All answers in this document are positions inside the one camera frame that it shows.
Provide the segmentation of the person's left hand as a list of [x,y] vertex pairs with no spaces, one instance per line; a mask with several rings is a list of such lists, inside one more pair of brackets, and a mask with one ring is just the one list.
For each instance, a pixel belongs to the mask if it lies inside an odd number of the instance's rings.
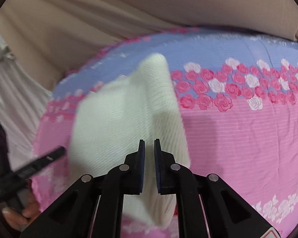
[[1,210],[5,221],[14,230],[23,231],[41,214],[40,205],[33,194],[31,184],[28,185],[27,202],[27,206],[21,213],[10,207]]

